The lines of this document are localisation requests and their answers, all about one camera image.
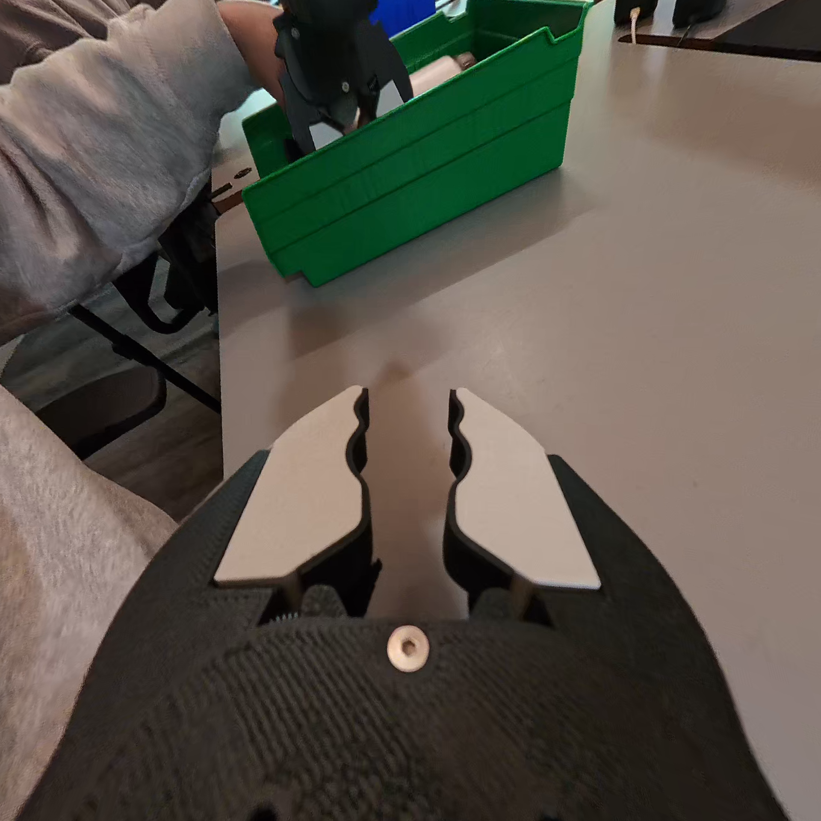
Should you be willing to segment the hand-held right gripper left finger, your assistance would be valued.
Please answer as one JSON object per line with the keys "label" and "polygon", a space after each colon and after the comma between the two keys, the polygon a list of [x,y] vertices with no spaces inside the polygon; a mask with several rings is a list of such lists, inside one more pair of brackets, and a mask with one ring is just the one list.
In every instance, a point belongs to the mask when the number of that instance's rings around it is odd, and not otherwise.
{"label": "hand-held right gripper left finger", "polygon": [[382,569],[362,475],[368,428],[368,389],[352,385],[273,442],[215,570],[217,588],[270,589],[297,610],[324,585],[364,617]]}

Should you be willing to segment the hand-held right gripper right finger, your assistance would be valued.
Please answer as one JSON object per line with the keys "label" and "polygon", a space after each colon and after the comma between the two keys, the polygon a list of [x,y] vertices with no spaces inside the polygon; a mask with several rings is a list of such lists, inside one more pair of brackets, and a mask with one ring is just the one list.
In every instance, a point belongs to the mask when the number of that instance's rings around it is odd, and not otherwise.
{"label": "hand-held right gripper right finger", "polygon": [[450,391],[452,439],[443,533],[447,575],[469,610],[507,591],[521,614],[542,590],[599,592],[580,529],[543,446],[465,387]]}

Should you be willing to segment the green plastic bin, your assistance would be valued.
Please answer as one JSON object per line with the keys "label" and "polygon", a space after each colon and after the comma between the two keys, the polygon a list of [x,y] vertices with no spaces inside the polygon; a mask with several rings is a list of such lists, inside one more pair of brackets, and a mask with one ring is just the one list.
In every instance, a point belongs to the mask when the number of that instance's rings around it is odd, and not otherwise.
{"label": "green plastic bin", "polygon": [[260,179],[243,190],[262,248],[312,286],[353,271],[558,168],[589,2],[467,2],[395,36],[410,72],[477,60],[303,159],[276,104],[242,129]]}

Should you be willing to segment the person's left forearm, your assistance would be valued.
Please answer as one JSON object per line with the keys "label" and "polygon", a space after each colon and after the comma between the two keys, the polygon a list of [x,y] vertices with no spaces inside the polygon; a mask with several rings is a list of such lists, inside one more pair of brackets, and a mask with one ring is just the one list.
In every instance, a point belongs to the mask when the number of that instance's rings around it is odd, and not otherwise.
{"label": "person's left forearm", "polygon": [[254,90],[215,2],[139,6],[1,93],[6,343],[137,264],[196,196]]}

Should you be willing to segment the person's left hand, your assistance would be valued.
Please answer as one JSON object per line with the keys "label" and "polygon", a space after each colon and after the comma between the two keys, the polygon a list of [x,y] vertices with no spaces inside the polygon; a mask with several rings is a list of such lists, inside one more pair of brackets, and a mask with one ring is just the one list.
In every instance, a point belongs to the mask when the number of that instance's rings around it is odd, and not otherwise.
{"label": "person's left hand", "polygon": [[218,2],[224,26],[232,37],[258,87],[265,89],[285,107],[282,78],[286,64],[277,55],[278,29],[282,7],[264,2]]}

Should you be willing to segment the beige roll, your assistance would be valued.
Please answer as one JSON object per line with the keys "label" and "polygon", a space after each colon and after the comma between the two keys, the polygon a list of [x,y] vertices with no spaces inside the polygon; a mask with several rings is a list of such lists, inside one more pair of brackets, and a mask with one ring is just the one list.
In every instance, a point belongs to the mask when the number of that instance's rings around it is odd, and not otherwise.
{"label": "beige roll", "polygon": [[477,60],[473,53],[466,52],[457,56],[442,56],[410,74],[414,97],[420,97],[428,91],[458,76],[463,71],[474,67]]}

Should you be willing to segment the blue plastic bin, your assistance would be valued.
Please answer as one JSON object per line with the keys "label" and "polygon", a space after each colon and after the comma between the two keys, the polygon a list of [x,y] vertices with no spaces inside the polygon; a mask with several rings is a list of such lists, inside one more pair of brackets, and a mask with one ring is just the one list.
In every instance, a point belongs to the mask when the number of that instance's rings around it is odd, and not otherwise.
{"label": "blue plastic bin", "polygon": [[378,1],[369,18],[380,24],[391,38],[439,12],[448,16],[460,15],[467,5],[467,1]]}

